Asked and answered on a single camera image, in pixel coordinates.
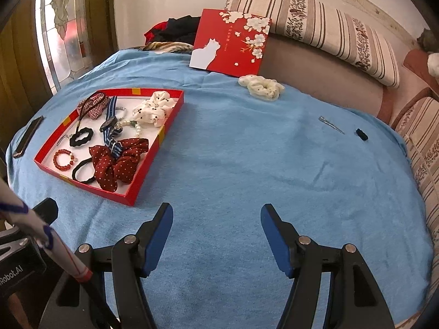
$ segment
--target metal screw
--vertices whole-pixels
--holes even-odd
[[[351,254],[353,254],[356,251],[356,247],[354,245],[352,245],[351,243],[347,244],[345,246],[345,249],[347,252],[350,252]]]
[[[299,237],[299,242],[302,245],[309,245],[311,243],[311,239],[308,236],[302,235],[302,236]]]
[[[79,248],[79,252],[84,254],[85,252],[87,252],[88,250],[90,250],[90,245],[83,243],[80,248]]]
[[[134,243],[136,240],[136,237],[134,235],[127,235],[125,236],[125,238],[123,239],[124,243]]]

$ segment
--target red clothing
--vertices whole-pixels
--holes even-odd
[[[94,176],[100,187],[109,192],[117,190],[117,179],[125,184],[133,181],[140,155],[148,152],[148,140],[146,138],[126,138],[119,141],[124,148],[122,156],[115,160],[111,151],[106,146],[93,146],[89,148]]]
[[[151,39],[155,37],[155,33],[157,31],[162,31],[166,29],[166,26],[168,25],[168,21],[160,22],[159,24],[156,24],[153,28],[151,28],[147,33],[145,33],[145,44],[149,43]]]

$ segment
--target red box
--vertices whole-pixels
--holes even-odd
[[[60,174],[59,171],[57,172],[53,169],[50,169],[47,165],[43,164],[43,163],[47,162],[47,160],[45,160],[45,159],[48,156],[48,154],[50,152],[53,152],[53,149],[55,147],[56,142],[67,132],[67,130],[69,130],[69,128],[71,128],[72,126],[75,125],[76,119],[78,118],[78,112],[76,111],[76,109],[69,116],[67,116],[67,118],[58,126],[58,128],[53,132],[53,134],[49,137],[49,139],[41,147],[41,149],[39,150],[39,152],[35,156],[35,159],[34,159],[35,163],[43,171],[45,171],[49,174],[52,174],[53,176],[55,176],[59,179],[62,179],[63,181],[66,181],[67,183],[69,183],[71,185],[74,185],[76,187],[84,189],[87,192],[90,192],[90,193],[93,193],[96,195],[100,195],[104,198],[113,200],[115,202],[126,204],[129,206],[133,206],[135,201],[136,201],[137,195],[139,193],[140,187],[143,184],[143,180],[144,180],[146,174],[148,173],[149,167],[150,167],[155,155],[157,154],[157,151],[159,150],[160,145],[163,142],[163,139],[165,138],[165,134],[169,130],[172,122],[175,119],[175,116],[177,115],[181,106],[183,105],[183,102],[184,102],[183,91],[173,90],[173,89],[146,89],[146,88],[131,88],[131,89],[124,88],[124,89],[99,90],[100,92],[103,92],[107,96],[118,96],[121,98],[125,97],[125,99],[128,99],[128,98],[129,99],[133,99],[133,98],[137,99],[136,97],[138,97],[139,103],[141,102],[141,100],[144,100],[145,98],[152,96],[153,92],[162,91],[162,90],[168,92],[170,94],[170,97],[173,98],[174,100],[175,99],[178,99],[178,100],[176,101],[176,104],[174,106],[174,109],[172,110],[172,113],[165,120],[165,124],[160,128],[158,128],[158,127],[156,128],[158,130],[158,132],[157,132],[157,136],[155,137],[155,139],[154,140],[148,139],[149,140],[149,151],[146,153],[145,157],[143,157],[141,159],[141,161],[139,162],[139,165],[137,167],[136,174],[134,175],[133,181],[131,182],[131,184],[127,185],[127,189],[124,192],[124,194],[103,190],[99,187],[99,185],[97,185],[97,187],[95,187],[93,185],[86,185],[86,184],[80,183],[78,181],[74,181],[70,177],[67,177],[64,174]],[[101,134],[99,133],[99,131],[98,130],[96,131],[96,129],[99,128],[100,123],[97,123],[96,126],[97,127],[94,128],[94,132],[95,132],[95,134],[100,136]]]
[[[205,8],[189,66],[238,78],[258,74],[270,26],[268,17]]]

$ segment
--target black scrunchie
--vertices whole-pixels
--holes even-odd
[[[90,163],[91,161],[92,161],[92,158],[91,158],[91,157],[90,157],[90,158],[87,158],[86,160],[81,161],[81,162],[75,167],[75,169],[74,169],[73,172],[72,172],[72,178],[73,178],[74,181],[78,181],[78,180],[76,179],[76,172],[79,171],[79,169],[80,169],[82,166],[85,166],[87,163]],[[78,181],[78,182],[79,182],[79,183],[83,183],[83,184],[90,184],[90,183],[93,183],[95,180],[96,180],[96,178],[95,178],[94,176],[92,176],[90,179],[87,179],[86,181]]]
[[[86,137],[78,140],[78,137],[80,137],[84,134],[88,134],[88,135]],[[78,147],[78,146],[85,145],[87,142],[89,142],[91,140],[92,137],[93,137],[93,130],[91,128],[88,128],[88,127],[81,128],[79,131],[76,131],[72,135],[72,137],[70,138],[70,146],[71,147]]]

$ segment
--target metal hair clip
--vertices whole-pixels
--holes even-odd
[[[61,142],[62,142],[63,139],[65,139],[66,137],[67,137],[67,138],[70,138],[71,136],[72,136],[72,135],[63,135],[63,136],[58,140],[58,142],[56,143],[56,145],[59,146],[59,145],[61,144]]]
[[[325,119],[323,116],[319,117],[319,120],[323,122],[324,124],[331,126],[333,129],[337,130],[338,132],[341,132],[342,134],[345,134],[342,130],[340,130],[337,126],[334,124],[331,124],[327,119]]]

